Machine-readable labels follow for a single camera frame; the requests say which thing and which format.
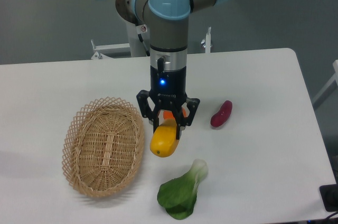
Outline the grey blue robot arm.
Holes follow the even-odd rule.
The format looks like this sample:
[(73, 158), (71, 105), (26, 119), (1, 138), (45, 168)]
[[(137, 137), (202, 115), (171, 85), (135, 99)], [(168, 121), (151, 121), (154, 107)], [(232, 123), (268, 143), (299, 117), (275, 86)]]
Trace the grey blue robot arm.
[(162, 110), (173, 114), (176, 138), (192, 124), (200, 101), (189, 98), (185, 90), (189, 16), (226, 1), (130, 0), (129, 9), (149, 31), (151, 88), (140, 91), (137, 101), (154, 128)]

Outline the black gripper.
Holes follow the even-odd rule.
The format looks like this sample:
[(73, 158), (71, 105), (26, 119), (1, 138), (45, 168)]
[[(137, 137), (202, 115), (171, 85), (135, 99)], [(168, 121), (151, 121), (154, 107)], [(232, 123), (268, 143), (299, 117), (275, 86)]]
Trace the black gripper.
[[(181, 138), (181, 131), (186, 126), (191, 126), (200, 104), (198, 98), (187, 98), (186, 86), (186, 67), (174, 71), (159, 71), (151, 69), (151, 90), (141, 90), (136, 98), (141, 115), (148, 118), (153, 126), (153, 133), (159, 126), (159, 113), (161, 110), (173, 110), (176, 121), (176, 139)], [(148, 98), (154, 103), (151, 110)], [(183, 114), (182, 105), (186, 104), (188, 109), (187, 116)]]

